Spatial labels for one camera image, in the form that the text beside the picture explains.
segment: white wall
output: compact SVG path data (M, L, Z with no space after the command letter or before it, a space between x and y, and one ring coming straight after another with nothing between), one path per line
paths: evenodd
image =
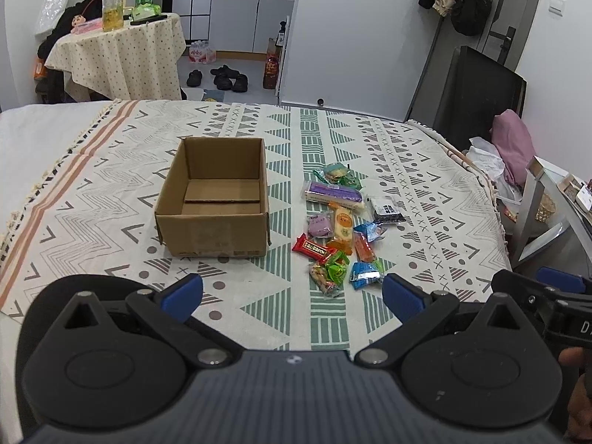
M82 0L69 0L69 6ZM34 36L39 11L44 0L4 0L6 50L0 42L0 61L10 62L13 78L3 70L0 75L0 107L3 110L36 103L33 69L41 40Z
M592 12L566 0L563 16L540 0L516 72L526 81L523 120L538 155L592 178Z
M417 0L296 0L280 99L401 120L438 16Z

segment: pink cloth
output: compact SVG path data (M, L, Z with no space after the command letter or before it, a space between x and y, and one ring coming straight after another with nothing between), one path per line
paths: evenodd
M526 167L535 156L535 148L526 125L512 110L493 117L491 143L505 163L505 181L524 188Z

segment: blue gripper pad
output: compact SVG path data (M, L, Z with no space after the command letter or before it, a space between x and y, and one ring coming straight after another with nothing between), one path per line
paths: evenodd
M199 275L192 273L173 284L176 287L162 298L161 309L179 322L185 322L201 304L204 282Z
M562 292L584 293L586 291L582 277L550 267L541 267L537 270L535 279L540 283L556 287Z
M384 277L383 301L403 324L426 308L424 300L405 289L393 274Z

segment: red bottle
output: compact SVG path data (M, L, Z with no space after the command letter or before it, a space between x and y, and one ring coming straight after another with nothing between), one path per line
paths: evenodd
M270 55L265 62L265 72L263 74L263 88L274 90L278 83L279 60L275 55Z

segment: cooking oil bottle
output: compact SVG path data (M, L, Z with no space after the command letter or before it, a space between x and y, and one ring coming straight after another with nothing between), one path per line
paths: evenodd
M103 0L103 31L123 27L123 0Z

